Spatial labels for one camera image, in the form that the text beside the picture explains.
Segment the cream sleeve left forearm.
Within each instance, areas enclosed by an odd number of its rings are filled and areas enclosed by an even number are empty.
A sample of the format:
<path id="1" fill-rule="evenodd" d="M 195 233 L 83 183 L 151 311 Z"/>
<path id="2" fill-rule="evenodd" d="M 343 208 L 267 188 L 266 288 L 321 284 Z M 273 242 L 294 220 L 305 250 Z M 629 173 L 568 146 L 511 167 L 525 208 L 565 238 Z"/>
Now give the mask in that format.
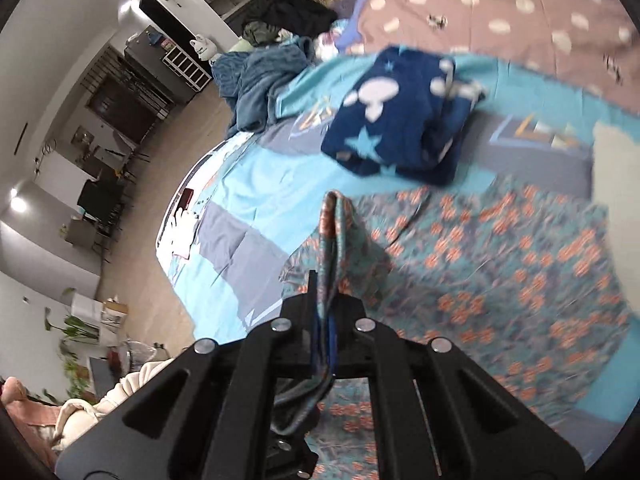
<path id="1" fill-rule="evenodd" d="M 174 359 L 143 364 L 137 372 L 129 373 L 120 378 L 118 383 L 111 390 L 108 390 L 96 404 L 90 404 L 80 399 L 66 401 L 55 424 L 52 450 L 56 454 L 62 453 L 172 362 Z"/>

